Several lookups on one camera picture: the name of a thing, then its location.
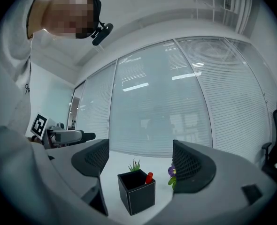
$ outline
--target white shirt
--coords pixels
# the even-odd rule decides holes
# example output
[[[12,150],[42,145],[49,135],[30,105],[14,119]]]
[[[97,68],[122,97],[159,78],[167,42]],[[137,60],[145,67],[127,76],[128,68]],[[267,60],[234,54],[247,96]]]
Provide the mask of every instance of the white shirt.
[[[0,126],[25,134],[31,115],[31,39],[27,18],[34,0],[16,0],[0,22]]]

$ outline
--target ceiling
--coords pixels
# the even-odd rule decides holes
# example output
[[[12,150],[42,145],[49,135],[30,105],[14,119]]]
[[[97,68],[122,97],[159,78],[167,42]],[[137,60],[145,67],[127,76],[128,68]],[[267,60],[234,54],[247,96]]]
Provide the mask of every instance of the ceiling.
[[[236,14],[224,12],[224,0],[101,0],[102,10],[100,20],[112,23],[114,29],[111,34],[97,47],[92,45],[92,39],[56,38],[45,32],[38,32],[34,36],[32,48],[34,53],[41,53],[62,64],[71,72],[79,72],[82,66],[94,55],[104,50],[117,39],[151,24],[184,18],[209,19],[223,23],[226,17],[232,15],[234,19],[225,19],[228,26],[233,27]]]

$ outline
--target person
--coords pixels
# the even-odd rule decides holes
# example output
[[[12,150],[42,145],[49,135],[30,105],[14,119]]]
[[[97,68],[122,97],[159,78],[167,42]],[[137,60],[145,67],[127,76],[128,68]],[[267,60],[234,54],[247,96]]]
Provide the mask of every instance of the person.
[[[55,36],[87,38],[98,27],[100,10],[100,0],[15,1],[0,22],[0,126],[26,133],[33,34],[45,29]]]

